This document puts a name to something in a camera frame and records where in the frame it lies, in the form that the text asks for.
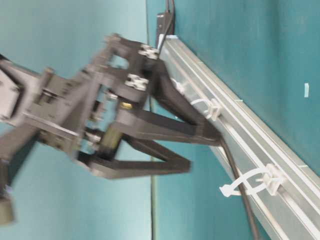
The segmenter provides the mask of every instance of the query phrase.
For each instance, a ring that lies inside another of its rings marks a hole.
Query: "screw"
[[[6,120],[8,120],[9,118],[7,117],[7,116],[5,116],[5,115],[0,115],[0,120],[1,121],[6,121]]]
[[[12,92],[19,93],[19,92],[20,92],[20,88],[19,88],[19,87],[14,86],[14,87],[12,87],[12,88],[11,88],[11,91],[12,91]]]

